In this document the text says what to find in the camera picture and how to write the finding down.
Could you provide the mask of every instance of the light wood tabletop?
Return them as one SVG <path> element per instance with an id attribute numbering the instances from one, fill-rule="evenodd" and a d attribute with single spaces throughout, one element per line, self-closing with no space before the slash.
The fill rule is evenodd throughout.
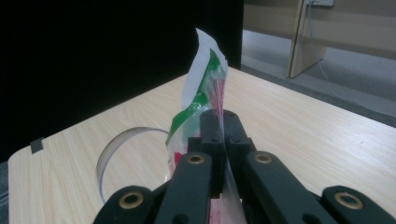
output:
<path id="1" fill-rule="evenodd" d="M 9 166 L 10 223 L 92 223 L 102 208 L 96 163 L 133 127 L 169 130 L 185 76 L 16 152 Z M 258 150 L 277 155 L 310 191 L 343 185 L 396 217 L 396 129 L 229 68 L 224 109 L 241 119 Z M 109 162 L 104 194 L 155 189 L 168 174 L 164 133 L 141 133 Z"/>

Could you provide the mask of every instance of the black tape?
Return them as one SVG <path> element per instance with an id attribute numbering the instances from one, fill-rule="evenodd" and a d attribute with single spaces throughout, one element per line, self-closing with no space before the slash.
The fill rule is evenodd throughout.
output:
<path id="1" fill-rule="evenodd" d="M 43 148 L 43 143 L 41 142 L 44 138 L 37 138 L 35 141 L 30 143 L 30 149 L 32 149 L 32 154 L 37 153 L 37 151 L 41 151 Z"/>

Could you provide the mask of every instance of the transparent tape roll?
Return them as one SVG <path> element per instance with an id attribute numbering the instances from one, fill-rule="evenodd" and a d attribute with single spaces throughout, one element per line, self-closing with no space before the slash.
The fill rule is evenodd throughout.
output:
<path id="1" fill-rule="evenodd" d="M 162 129 L 150 127 L 134 127 L 115 136 L 102 151 L 102 154 L 100 155 L 99 160 L 96 164 L 96 178 L 98 180 L 99 193 L 103 203 L 106 203 L 106 199 L 103 193 L 103 178 L 105 175 L 106 167 L 111 160 L 111 157 L 124 142 L 140 133 L 146 132 L 160 132 L 168 134 L 167 131 Z"/>

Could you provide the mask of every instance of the snack bag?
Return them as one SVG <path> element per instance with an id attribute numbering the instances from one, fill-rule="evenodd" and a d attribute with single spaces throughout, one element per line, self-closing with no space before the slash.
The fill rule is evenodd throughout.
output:
<path id="1" fill-rule="evenodd" d="M 224 137 L 223 99 L 227 61 L 212 37 L 198 29 L 197 33 L 200 45 L 184 84 L 182 111 L 172 120 L 172 126 L 166 139 L 171 175 L 176 169 L 178 160 L 188 151 L 189 137 L 201 135 L 200 115 L 204 111 L 214 109 L 222 137 Z M 246 223 L 228 160 L 226 160 L 224 185 L 220 199 L 211 200 L 210 223 Z"/>
<path id="2" fill-rule="evenodd" d="M 171 174 L 180 157 L 188 150 L 188 138 L 200 136 L 199 118 L 202 112 L 213 108 L 222 127 L 227 61 L 212 37 L 198 29 L 197 33 L 200 46 L 182 92 L 182 111 L 174 117 L 166 140 Z"/>

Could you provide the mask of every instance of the electrical outlet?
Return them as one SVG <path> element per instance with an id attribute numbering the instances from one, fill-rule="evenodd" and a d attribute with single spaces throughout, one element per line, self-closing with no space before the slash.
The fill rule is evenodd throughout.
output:
<path id="1" fill-rule="evenodd" d="M 307 5 L 312 2 L 312 6 L 333 7 L 334 0 L 306 0 Z"/>

